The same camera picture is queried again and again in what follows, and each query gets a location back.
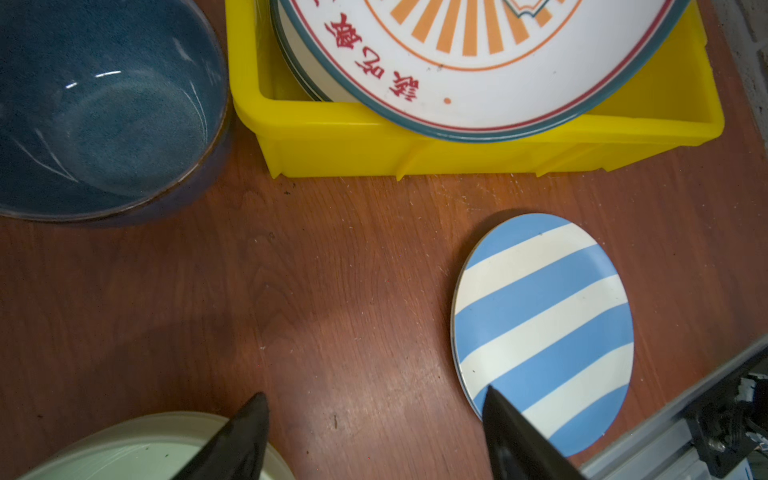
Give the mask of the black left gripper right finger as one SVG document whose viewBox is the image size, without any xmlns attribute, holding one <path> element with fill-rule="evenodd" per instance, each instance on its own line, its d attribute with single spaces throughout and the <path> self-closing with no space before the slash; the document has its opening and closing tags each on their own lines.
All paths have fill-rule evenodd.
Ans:
<svg viewBox="0 0 768 480">
<path fill-rule="evenodd" d="M 486 392 L 482 423 L 495 480 L 585 479 L 493 386 Z"/>
</svg>

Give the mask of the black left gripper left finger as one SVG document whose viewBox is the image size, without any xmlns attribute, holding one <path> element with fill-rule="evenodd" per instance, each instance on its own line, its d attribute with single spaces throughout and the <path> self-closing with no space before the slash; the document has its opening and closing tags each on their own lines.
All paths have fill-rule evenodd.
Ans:
<svg viewBox="0 0 768 480">
<path fill-rule="evenodd" d="M 182 479 L 259 479 L 269 433 L 269 407 L 256 393 L 173 477 Z"/>
</svg>

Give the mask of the white plate orange sunburst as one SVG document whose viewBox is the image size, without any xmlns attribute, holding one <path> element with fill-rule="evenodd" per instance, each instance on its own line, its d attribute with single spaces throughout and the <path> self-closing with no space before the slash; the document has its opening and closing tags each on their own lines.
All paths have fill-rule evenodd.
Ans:
<svg viewBox="0 0 768 480">
<path fill-rule="evenodd" d="M 359 103 L 463 143 L 534 136 L 599 106 L 656 53 L 684 1 L 280 1 Z"/>
</svg>

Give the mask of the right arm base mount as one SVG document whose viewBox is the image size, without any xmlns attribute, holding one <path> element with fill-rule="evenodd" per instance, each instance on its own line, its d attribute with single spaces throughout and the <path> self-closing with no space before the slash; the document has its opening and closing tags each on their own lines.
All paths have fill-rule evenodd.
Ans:
<svg viewBox="0 0 768 480">
<path fill-rule="evenodd" d="M 711 477 L 723 479 L 755 450 L 767 449 L 767 351 L 700 395 L 684 412 L 692 444 Z"/>
</svg>

